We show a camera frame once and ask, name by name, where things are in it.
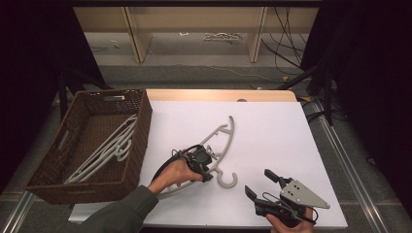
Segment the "black curtain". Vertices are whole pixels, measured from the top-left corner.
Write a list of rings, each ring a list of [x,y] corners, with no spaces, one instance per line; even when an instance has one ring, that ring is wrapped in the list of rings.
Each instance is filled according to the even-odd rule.
[[[322,0],[301,68],[333,41],[341,103],[412,218],[412,0]]]
[[[58,90],[106,86],[72,0],[0,0],[0,193]]]

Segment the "metal floor rail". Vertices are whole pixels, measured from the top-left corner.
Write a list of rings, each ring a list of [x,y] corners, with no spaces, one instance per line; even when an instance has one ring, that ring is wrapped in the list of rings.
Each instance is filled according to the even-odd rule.
[[[334,127],[326,119],[326,108],[321,105],[319,100],[314,101],[314,109],[320,112],[320,121],[322,128],[324,129],[329,143],[331,144],[337,160],[343,169],[343,172],[357,197],[358,203],[374,233],[389,233],[383,217],[374,204],[371,195],[367,191],[359,173],[357,172],[354,164],[352,163],[348,153],[343,147],[340,138],[338,137]]]
[[[35,200],[35,195],[23,191],[0,233],[18,233]]]

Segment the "pile of pale hangers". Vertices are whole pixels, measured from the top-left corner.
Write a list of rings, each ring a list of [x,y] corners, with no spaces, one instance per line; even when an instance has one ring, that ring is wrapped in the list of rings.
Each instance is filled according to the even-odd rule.
[[[229,44],[239,43],[243,40],[239,33],[206,33],[204,41],[214,41],[214,42],[226,42]]]

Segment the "white table cover sheet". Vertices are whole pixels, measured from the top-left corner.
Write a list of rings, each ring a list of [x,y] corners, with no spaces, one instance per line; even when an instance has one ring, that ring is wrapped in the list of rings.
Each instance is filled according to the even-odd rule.
[[[181,150],[200,143],[213,130],[234,119],[231,145],[220,163],[223,180],[238,177],[237,185],[221,188],[216,179],[195,183],[159,201],[148,215],[150,227],[267,229],[246,196],[247,185],[256,194],[277,196],[280,187],[264,176],[269,169],[304,183],[330,205],[321,210],[319,229],[343,229],[342,213],[305,114],[297,102],[154,101],[150,137],[141,170],[148,184],[156,170]]]

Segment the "beige wooden shelving unit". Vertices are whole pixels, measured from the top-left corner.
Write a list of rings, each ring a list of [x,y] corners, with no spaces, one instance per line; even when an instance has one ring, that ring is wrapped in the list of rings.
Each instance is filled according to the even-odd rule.
[[[250,61],[258,61],[261,35],[282,31],[289,21],[293,34],[309,33],[318,8],[303,7],[76,7],[85,32],[129,35],[135,61],[145,60],[154,33],[245,33]]]

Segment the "brown wicker basket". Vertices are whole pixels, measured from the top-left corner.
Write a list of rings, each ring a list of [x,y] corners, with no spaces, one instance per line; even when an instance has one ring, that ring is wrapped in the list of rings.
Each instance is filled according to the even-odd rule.
[[[54,205],[119,200],[136,188],[152,106],[144,89],[79,91],[25,189]],[[67,180],[108,142],[109,161],[84,182]]]

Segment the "black metal stand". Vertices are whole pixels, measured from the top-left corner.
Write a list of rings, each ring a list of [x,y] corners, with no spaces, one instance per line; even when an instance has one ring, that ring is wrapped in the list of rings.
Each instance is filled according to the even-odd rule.
[[[57,77],[58,100],[60,106],[60,118],[64,119],[68,111],[67,92],[70,91],[75,95],[78,91],[85,91],[84,84],[89,83],[100,89],[111,89],[102,77],[95,78],[89,76],[79,69],[67,68]]]
[[[291,81],[277,87],[277,90],[287,90],[303,80],[310,78],[311,81],[307,87],[307,93],[309,95],[318,95],[321,90],[324,91],[324,116],[329,125],[333,125],[331,118],[331,73],[328,68],[332,54],[333,51],[327,49],[315,66],[298,75]]]

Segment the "person's left hand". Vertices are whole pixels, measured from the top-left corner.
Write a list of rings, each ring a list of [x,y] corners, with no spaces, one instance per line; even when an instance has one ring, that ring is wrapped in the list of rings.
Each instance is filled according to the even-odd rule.
[[[187,181],[201,181],[202,176],[194,173],[187,165],[183,158],[171,162],[160,175],[154,179],[148,186],[148,189],[154,195],[158,195],[166,187],[173,184],[180,185]]]

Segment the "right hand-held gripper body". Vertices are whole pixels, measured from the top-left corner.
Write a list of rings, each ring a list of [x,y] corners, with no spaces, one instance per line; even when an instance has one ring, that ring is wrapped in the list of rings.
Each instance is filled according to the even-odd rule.
[[[264,192],[262,199],[257,198],[254,202],[256,215],[271,214],[287,227],[295,227],[301,221],[308,221],[315,225],[315,219],[304,215],[306,209],[329,209],[329,203],[298,180],[280,178],[283,180],[284,187],[281,187],[279,197]]]

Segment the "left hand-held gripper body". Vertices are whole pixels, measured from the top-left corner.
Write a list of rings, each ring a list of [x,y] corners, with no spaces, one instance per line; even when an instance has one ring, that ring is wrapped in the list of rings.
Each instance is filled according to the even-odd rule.
[[[207,150],[200,145],[195,146],[186,153],[187,165],[194,173],[206,174],[208,165],[212,163],[212,157]]]

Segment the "person's right hand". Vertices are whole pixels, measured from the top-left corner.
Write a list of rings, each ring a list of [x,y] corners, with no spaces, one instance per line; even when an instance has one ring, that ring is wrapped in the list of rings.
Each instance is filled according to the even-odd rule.
[[[295,227],[287,227],[276,216],[267,214],[265,218],[272,225],[270,233],[313,233],[314,232],[314,225],[308,221],[301,221]]]

